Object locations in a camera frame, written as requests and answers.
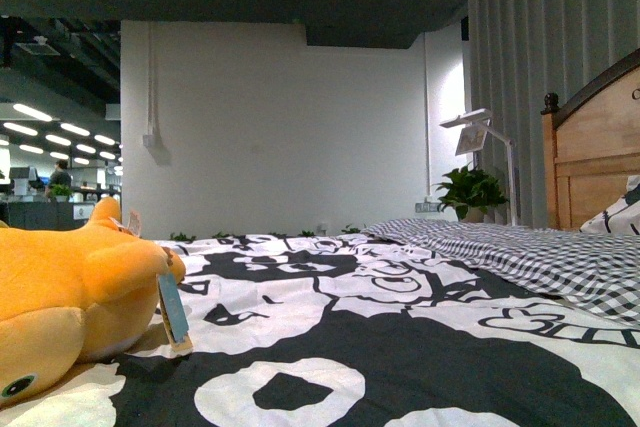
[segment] stuffed animal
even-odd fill
[[[108,197],[76,230],[0,228],[0,409],[131,347],[158,304],[156,275],[183,279],[175,253],[119,222]]]

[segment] white lamp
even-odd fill
[[[516,176],[515,170],[513,167],[514,158],[513,158],[513,146],[515,142],[508,138],[507,136],[501,134],[497,130],[491,128],[489,126],[489,122],[491,119],[491,111],[488,109],[478,109],[468,112],[466,114],[458,115],[457,117],[445,120],[440,123],[441,127],[446,129],[451,127],[456,127],[458,125],[468,125],[469,127],[473,126],[477,131],[488,132],[494,137],[497,137],[501,140],[507,148],[507,168],[509,170],[509,211],[511,213],[511,225],[518,225],[518,200],[516,196]],[[464,130],[461,133],[461,137],[465,135]],[[467,152],[472,152],[474,150],[478,150],[473,146],[470,146],[468,149],[458,149],[457,154],[464,154]]]

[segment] curtain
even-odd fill
[[[562,105],[640,46],[640,0],[469,0],[471,105],[515,143],[520,223],[547,225],[544,95]],[[508,192],[504,144],[489,139],[480,166]],[[496,222],[506,223],[505,212]]]

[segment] desk lamp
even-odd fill
[[[518,225],[518,203],[516,197],[516,177],[514,170],[513,146],[515,142],[509,137],[501,134],[489,126],[491,121],[491,111],[488,109],[478,109],[457,117],[445,120],[440,123],[440,127],[445,129],[466,125],[460,132],[460,140],[456,155],[466,154],[482,149],[487,132],[498,138],[507,147],[507,168],[509,170],[509,211],[511,213],[511,225]]]

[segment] pillow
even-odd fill
[[[627,193],[593,219],[580,232],[640,235],[640,175],[627,179]]]

